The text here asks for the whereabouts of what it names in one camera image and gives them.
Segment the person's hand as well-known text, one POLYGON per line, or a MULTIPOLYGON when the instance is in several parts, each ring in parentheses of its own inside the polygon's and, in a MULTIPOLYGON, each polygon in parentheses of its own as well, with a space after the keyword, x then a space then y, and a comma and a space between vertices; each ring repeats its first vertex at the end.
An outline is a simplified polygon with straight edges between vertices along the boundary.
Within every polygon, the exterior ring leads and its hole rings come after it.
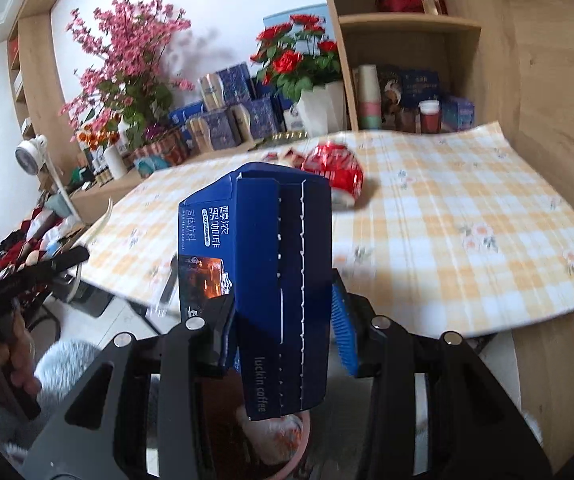
MULTIPOLYGON (((42 384, 40 379, 34 375, 34 342, 18 310, 14 310, 11 328, 12 341, 10 344, 0 342, 0 370, 6 364, 10 364, 11 385, 35 399, 40 393, 40 389, 42 389, 42 384)), ((2 396, 2 384, 0 383, 0 402, 2 400, 4 400, 4 397, 2 396)))

